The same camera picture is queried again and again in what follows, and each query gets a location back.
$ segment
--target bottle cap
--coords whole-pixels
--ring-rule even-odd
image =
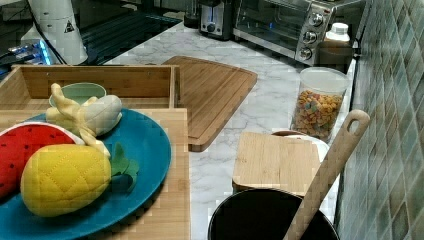
[[[349,26],[344,23],[334,23],[331,26],[331,30],[325,34],[325,37],[329,40],[349,42],[348,28]]]
[[[334,23],[333,26],[331,26],[331,31],[336,34],[342,35],[347,33],[348,28],[349,26],[344,23]]]

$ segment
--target watermelon slice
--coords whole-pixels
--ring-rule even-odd
[[[19,189],[22,171],[38,149],[84,141],[59,126],[43,122],[17,124],[0,133],[0,199]]]

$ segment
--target gray tile backsplash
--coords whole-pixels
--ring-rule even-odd
[[[424,0],[372,3],[354,108],[370,126],[344,172],[342,240],[423,239]]]

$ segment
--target wooden tray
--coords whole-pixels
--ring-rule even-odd
[[[163,64],[180,67],[181,105],[188,110],[189,150],[204,151],[256,83],[242,68],[175,56]]]
[[[319,166],[318,150],[311,141],[244,132],[233,188],[276,188],[304,196]]]
[[[172,160],[163,187],[148,208],[94,234],[100,239],[190,239],[187,110],[175,109],[177,66],[16,66],[0,82],[0,131],[50,107],[50,84],[94,82],[119,96],[124,107],[151,116],[167,132]]]
[[[173,108],[179,98],[178,66],[16,66],[0,82],[0,110],[50,107],[50,86],[102,85],[126,108]]]

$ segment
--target blue plate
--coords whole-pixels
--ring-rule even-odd
[[[114,177],[110,187],[92,204],[74,213],[54,218],[35,216],[20,194],[0,203],[2,239],[74,239],[102,230],[133,213],[149,200],[166,177],[171,162],[171,144],[165,131],[149,117],[122,109],[122,119],[99,138],[114,156],[120,142],[125,156],[138,161],[140,171],[134,190],[126,193],[128,181]],[[45,121],[39,115],[29,121]]]

